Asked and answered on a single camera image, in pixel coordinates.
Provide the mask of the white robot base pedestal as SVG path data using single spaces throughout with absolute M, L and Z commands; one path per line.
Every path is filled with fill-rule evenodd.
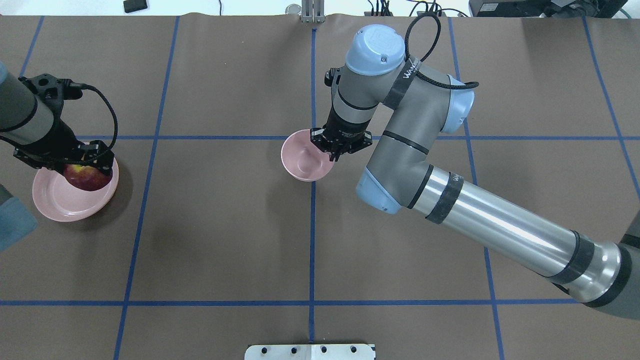
M 256 344 L 247 347 L 245 360 L 375 360 L 374 344 Z

